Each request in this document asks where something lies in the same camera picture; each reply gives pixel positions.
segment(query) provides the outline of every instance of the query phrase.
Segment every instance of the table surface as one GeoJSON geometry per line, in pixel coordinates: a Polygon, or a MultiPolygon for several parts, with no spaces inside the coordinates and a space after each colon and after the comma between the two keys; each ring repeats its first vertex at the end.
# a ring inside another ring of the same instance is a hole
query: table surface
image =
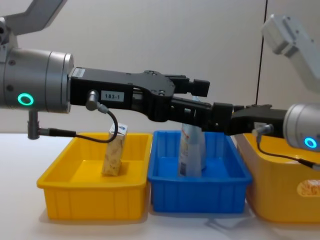
{"type": "Polygon", "coordinates": [[[318,240],[320,225],[275,224],[243,214],[158,214],[139,222],[50,221],[37,179],[70,138],[0,134],[0,239],[4,240],[318,240]]]}

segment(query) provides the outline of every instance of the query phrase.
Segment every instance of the blue led ring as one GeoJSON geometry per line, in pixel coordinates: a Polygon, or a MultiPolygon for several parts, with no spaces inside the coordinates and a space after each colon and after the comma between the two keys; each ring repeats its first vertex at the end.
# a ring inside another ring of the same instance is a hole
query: blue led ring
{"type": "Polygon", "coordinates": [[[19,94],[18,102],[24,106],[31,106],[32,104],[34,104],[35,100],[29,93],[24,92],[24,93],[19,94]],[[23,98],[29,99],[29,102],[23,101],[23,98]]]}
{"type": "Polygon", "coordinates": [[[317,147],[317,142],[312,137],[306,137],[304,139],[304,144],[311,149],[315,149],[317,147]]]}

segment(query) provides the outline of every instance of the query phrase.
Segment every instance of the yellow plastic container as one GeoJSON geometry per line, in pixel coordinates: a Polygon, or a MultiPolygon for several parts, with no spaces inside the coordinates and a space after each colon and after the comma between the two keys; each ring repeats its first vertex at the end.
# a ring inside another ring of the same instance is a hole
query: yellow plastic container
{"type": "MultiPolygon", "coordinates": [[[[107,139],[107,133],[84,133],[107,139]]],[[[55,220],[137,220],[144,213],[152,134],[128,133],[118,176],[103,176],[106,144],[74,138],[38,179],[55,220]]]]}
{"type": "MultiPolygon", "coordinates": [[[[246,199],[262,218],[282,223],[320,223],[320,172],[294,160],[258,151],[252,134],[236,136],[253,183],[246,199]]],[[[320,154],[290,147],[284,139],[263,136],[261,149],[320,163],[320,154]]]]}

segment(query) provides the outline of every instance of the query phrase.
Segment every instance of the white wall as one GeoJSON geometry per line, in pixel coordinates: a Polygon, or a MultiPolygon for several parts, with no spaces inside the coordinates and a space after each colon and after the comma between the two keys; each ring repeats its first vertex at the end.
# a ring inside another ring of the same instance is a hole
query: white wall
{"type": "MultiPolygon", "coordinates": [[[[0,16],[25,0],[4,0],[0,16]]],[[[73,53],[76,66],[138,73],[153,69],[211,82],[206,102],[256,99],[265,0],[69,0],[49,28],[18,38],[21,48],[73,53]]],[[[131,132],[179,129],[133,111],[114,110],[131,132]]],[[[0,132],[25,132],[27,112],[0,110],[0,132]]],[[[43,127],[106,131],[111,120],[73,106],[41,113],[43,127]]]]}
{"type": "MultiPolygon", "coordinates": [[[[320,46],[319,0],[268,0],[267,15],[297,17],[307,33],[320,46]]],[[[263,49],[258,104],[272,104],[287,109],[295,103],[320,102],[320,94],[308,91],[290,61],[275,55],[265,44],[263,49]]]]}

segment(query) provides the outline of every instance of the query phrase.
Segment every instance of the plastic tray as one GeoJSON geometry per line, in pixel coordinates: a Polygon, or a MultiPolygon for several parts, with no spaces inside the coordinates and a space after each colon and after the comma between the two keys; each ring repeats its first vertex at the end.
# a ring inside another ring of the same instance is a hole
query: plastic tray
{"type": "Polygon", "coordinates": [[[229,136],[205,133],[202,177],[178,177],[180,131],[156,131],[148,169],[156,212],[241,213],[252,178],[229,136]]]}
{"type": "MultiPolygon", "coordinates": [[[[85,133],[107,139],[106,133],[85,133]]],[[[128,133],[119,176],[102,176],[106,144],[74,138],[37,181],[48,217],[57,220],[136,220],[146,203],[152,134],[128,133]]]]}
{"type": "MultiPolygon", "coordinates": [[[[320,223],[320,172],[258,151],[252,134],[236,136],[253,176],[246,199],[260,217],[280,223],[320,223]]],[[[290,147],[283,138],[263,136],[262,150],[320,163],[318,152],[290,147]]]]}

